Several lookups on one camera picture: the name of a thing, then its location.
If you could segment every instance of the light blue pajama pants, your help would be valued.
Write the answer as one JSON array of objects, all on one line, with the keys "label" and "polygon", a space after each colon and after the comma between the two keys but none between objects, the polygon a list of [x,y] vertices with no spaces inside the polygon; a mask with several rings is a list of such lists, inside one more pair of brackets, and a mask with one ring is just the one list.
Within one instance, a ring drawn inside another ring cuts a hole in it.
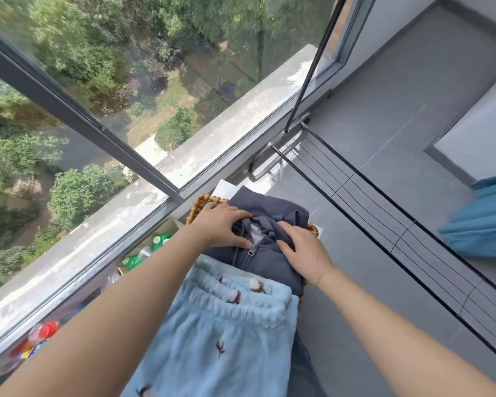
[{"label": "light blue pajama pants", "polygon": [[290,287],[201,255],[122,396],[285,397]]}]

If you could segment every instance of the tiled floor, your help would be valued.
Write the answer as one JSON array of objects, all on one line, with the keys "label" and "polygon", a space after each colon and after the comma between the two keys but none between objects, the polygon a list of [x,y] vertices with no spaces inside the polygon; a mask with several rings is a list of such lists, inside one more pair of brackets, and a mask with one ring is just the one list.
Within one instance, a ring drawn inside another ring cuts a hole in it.
[{"label": "tiled floor", "polygon": [[[448,220],[450,212],[471,200],[472,193],[423,150],[495,80],[496,39],[437,7],[313,111],[309,126],[435,231]],[[315,147],[300,148],[299,156],[301,160],[295,160],[298,166],[309,166],[307,171],[319,174],[315,178],[318,185],[330,195],[337,191],[334,200],[341,206],[348,204],[345,206],[360,213],[358,204],[371,205],[356,189],[361,185],[360,179],[347,179],[352,173],[347,168],[338,171],[322,160],[326,158]],[[285,167],[273,181],[268,194],[293,199],[311,211],[312,221],[323,228],[321,238],[336,266],[496,381],[496,355],[335,207],[320,198],[308,182],[291,167]],[[385,201],[376,202],[382,205]],[[379,233],[376,238],[387,248],[393,246],[408,224],[403,216],[394,216],[397,220],[386,215],[391,220],[387,222],[389,229],[363,217],[371,225],[369,231]],[[403,239],[415,250],[422,248],[411,234],[405,233]],[[402,252],[411,254],[406,246],[398,252],[403,257]],[[433,277],[434,270],[438,272],[434,267],[427,269],[427,275]],[[478,286],[467,303],[486,307],[494,315],[491,319],[496,326],[493,291],[480,284],[470,271],[463,272],[463,277],[466,283],[450,281],[450,287],[465,295]],[[463,295],[452,295],[452,306],[459,305]],[[462,315],[475,322],[468,311]],[[476,318],[480,325],[485,315],[482,311]],[[393,395],[337,309],[313,287],[307,287],[298,328],[329,396]]]}]

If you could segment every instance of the wicker basket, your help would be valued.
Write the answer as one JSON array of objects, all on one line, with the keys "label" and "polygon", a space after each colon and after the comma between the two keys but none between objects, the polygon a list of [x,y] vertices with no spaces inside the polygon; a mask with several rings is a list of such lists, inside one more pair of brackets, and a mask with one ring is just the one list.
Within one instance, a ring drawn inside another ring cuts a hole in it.
[{"label": "wicker basket", "polygon": [[[193,207],[191,208],[191,212],[189,213],[189,216],[187,216],[187,219],[185,220],[185,225],[188,226],[193,222],[195,217],[202,211],[204,206],[206,206],[206,203],[208,202],[215,202],[215,203],[227,203],[228,199],[221,199],[218,196],[212,196],[210,194],[202,194],[200,197],[195,200],[195,203],[193,203]],[[312,223],[307,223],[307,230],[309,230],[312,234],[314,234],[316,237],[318,236],[318,228]],[[307,280],[303,279],[303,289],[307,285]],[[299,296],[299,306],[301,307],[301,301],[303,300],[303,293]]]}]

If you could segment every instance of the elastic waistband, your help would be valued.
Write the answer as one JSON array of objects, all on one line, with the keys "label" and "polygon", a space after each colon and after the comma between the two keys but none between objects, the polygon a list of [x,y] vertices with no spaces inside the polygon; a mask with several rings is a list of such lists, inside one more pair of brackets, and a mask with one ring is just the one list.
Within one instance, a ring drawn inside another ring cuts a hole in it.
[{"label": "elastic waistband", "polygon": [[[257,303],[262,299],[266,308]],[[220,318],[251,322],[265,328],[275,328],[286,319],[286,306],[278,298],[244,288],[233,290],[195,267],[185,278],[173,303],[177,300],[188,301]]]}]

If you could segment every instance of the folded clothes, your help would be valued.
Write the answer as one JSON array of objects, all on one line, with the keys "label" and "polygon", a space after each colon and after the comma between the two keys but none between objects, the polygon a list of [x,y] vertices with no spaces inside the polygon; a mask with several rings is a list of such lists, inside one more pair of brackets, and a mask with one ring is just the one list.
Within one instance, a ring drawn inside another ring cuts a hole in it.
[{"label": "folded clothes", "polygon": [[208,248],[204,253],[246,272],[286,284],[292,289],[293,294],[301,295],[303,292],[301,276],[290,265],[276,241],[282,240],[292,249],[294,243],[277,222],[285,221],[292,226],[305,228],[309,212],[293,202],[258,194],[244,186],[228,204],[253,214],[251,219],[237,221],[233,225],[233,233],[252,241],[254,248],[247,250],[227,246]]},{"label": "folded clothes", "polygon": [[298,301],[201,255],[122,396],[285,397]]}]

